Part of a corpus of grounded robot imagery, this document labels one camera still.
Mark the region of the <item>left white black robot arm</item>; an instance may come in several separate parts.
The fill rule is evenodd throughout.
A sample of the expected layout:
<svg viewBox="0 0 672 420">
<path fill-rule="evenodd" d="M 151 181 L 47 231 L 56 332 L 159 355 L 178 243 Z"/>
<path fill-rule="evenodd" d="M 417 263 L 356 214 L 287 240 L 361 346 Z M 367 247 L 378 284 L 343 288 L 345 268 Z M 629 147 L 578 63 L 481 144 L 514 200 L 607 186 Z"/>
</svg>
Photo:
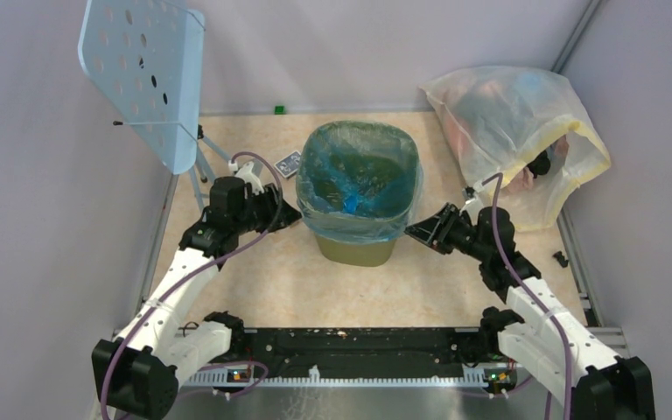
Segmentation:
<svg viewBox="0 0 672 420">
<path fill-rule="evenodd" d="M 259 185 L 235 175 L 213 182 L 208 206 L 182 234 L 161 283 L 113 339 L 99 340 L 92 351 L 103 418 L 117 409 L 162 419 L 182 386 L 209 361 L 242 357 L 246 340 L 229 323 L 204 321 L 181 339 L 177 331 L 225 262 L 301 217 L 284 199 L 280 180 Z"/>
</svg>

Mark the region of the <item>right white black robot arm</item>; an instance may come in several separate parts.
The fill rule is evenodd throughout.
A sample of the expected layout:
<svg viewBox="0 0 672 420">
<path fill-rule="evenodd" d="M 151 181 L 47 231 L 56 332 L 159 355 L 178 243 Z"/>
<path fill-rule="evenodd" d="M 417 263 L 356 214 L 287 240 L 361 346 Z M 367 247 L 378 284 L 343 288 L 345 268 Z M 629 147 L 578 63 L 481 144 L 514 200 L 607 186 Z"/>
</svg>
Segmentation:
<svg viewBox="0 0 672 420">
<path fill-rule="evenodd" d="M 439 254 L 458 251 L 479 262 L 486 287 L 506 305 L 488 307 L 478 348 L 490 361 L 520 363 L 563 405 L 566 419 L 654 419 L 655 396 L 645 362 L 610 348 L 573 316 L 539 269 L 516 248 L 515 226 L 500 207 L 475 220 L 446 204 L 404 233 Z"/>
</svg>

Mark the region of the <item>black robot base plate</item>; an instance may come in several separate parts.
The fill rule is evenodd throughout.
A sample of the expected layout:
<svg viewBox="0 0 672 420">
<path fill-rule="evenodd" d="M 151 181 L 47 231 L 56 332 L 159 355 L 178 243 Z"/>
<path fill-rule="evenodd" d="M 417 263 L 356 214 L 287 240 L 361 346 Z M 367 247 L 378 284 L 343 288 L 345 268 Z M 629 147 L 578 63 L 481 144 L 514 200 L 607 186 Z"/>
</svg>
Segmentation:
<svg viewBox="0 0 672 420">
<path fill-rule="evenodd" d="M 258 361 L 271 378 L 459 378 L 480 371 L 485 382 L 511 383 L 519 367 L 492 353 L 476 327 L 258 328 L 234 334 L 215 362 Z"/>
</svg>

